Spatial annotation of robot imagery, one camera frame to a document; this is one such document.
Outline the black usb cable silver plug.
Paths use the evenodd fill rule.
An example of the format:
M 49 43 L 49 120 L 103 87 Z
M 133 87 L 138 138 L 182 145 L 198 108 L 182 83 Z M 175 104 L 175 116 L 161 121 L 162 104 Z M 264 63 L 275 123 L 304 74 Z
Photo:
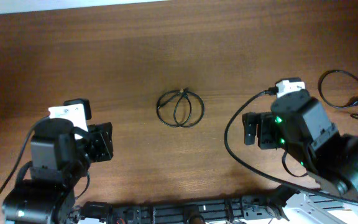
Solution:
M 331 69 L 317 83 L 319 97 L 330 107 L 346 110 L 358 106 L 358 76 L 351 72 Z

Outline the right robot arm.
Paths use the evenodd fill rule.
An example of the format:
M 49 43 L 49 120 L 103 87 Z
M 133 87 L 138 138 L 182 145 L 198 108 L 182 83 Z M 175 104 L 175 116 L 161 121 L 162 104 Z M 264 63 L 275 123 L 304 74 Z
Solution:
M 246 145 L 282 148 L 324 191 L 358 202 L 358 136 L 340 134 L 308 91 L 277 98 L 269 112 L 245 113 L 242 123 Z

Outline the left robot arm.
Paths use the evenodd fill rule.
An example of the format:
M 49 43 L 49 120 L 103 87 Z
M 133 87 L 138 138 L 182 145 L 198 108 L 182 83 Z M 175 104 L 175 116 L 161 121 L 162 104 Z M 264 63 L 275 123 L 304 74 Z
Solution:
M 113 157 L 112 124 L 83 130 L 62 118 L 34 127 L 32 159 L 22 166 L 2 204 L 6 223 L 66 223 L 75 204 L 74 187 L 92 163 Z

